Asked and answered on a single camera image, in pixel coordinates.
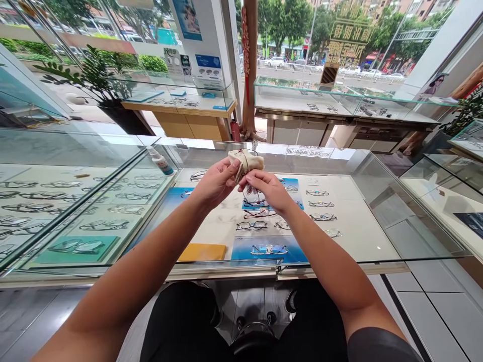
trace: poster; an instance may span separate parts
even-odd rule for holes
[[[455,213],[454,216],[483,239],[483,213]]]
[[[183,37],[185,39],[202,41],[193,0],[173,0],[173,5],[175,6]]]

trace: white spray bottle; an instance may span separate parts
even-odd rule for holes
[[[147,151],[152,156],[152,161],[159,167],[165,175],[170,175],[173,173],[173,169],[166,161],[166,159],[159,154],[152,146],[146,146]]]

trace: sign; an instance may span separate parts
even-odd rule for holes
[[[353,3],[352,7],[343,3],[332,26],[327,62],[341,67],[357,64],[373,33],[365,18],[367,8],[363,8],[361,2]]]

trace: glass display case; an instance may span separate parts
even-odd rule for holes
[[[145,72],[113,76],[109,82],[132,94],[124,102],[184,111],[228,111],[235,100],[233,83],[198,78],[173,79]]]
[[[93,170],[71,159],[68,166],[79,169],[60,174],[86,174],[80,178],[86,183],[82,187],[93,188],[75,207],[23,239],[20,254],[8,254],[6,248],[17,237],[15,230],[23,227],[10,225],[12,218],[3,219],[7,225],[0,229],[12,232],[0,240],[3,253],[8,254],[0,283],[65,285],[98,278],[190,196],[208,167],[229,151],[242,148],[256,150],[264,158],[265,170],[274,172],[297,205],[360,264],[387,263],[388,270],[381,272],[388,273],[398,261],[470,255],[370,151],[324,148],[318,152],[317,147],[154,137],[138,143],[125,145],[124,154],[130,149],[131,157],[110,169],[96,161]],[[172,175],[163,175],[151,161],[143,147],[149,143],[166,157],[175,170]],[[94,174],[100,180],[98,186]],[[28,181],[46,182],[37,177],[43,176],[30,174]],[[51,182],[70,181],[57,175],[53,178]],[[16,181],[14,175],[5,178],[11,180]],[[8,202],[24,201],[14,195]],[[24,214],[12,216],[18,219]],[[204,256],[182,255],[169,280],[277,277],[288,270],[290,275],[305,274],[310,268],[283,219],[268,207],[253,205],[237,190],[204,220],[188,246],[191,248],[203,251]]]
[[[353,87],[336,85],[333,89],[335,92],[343,92],[350,95],[360,95],[362,102],[353,113],[354,116],[372,117],[380,119],[396,119],[411,122],[437,123],[425,115],[418,113],[420,106],[425,107],[425,113],[434,114],[439,107],[458,107],[455,104],[447,104],[443,102],[415,101],[404,97],[396,96],[396,92],[387,92],[375,87]]]
[[[483,161],[483,121],[475,118],[448,142],[470,156]]]
[[[483,164],[425,154],[400,181],[444,229],[483,258]]]
[[[318,90],[318,83],[258,76],[255,80],[255,107],[308,114],[351,116],[363,97],[355,92]]]

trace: parked car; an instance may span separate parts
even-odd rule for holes
[[[268,66],[280,66],[280,65],[283,64],[283,58],[282,57],[271,57],[270,59],[264,60],[263,64],[268,65]]]

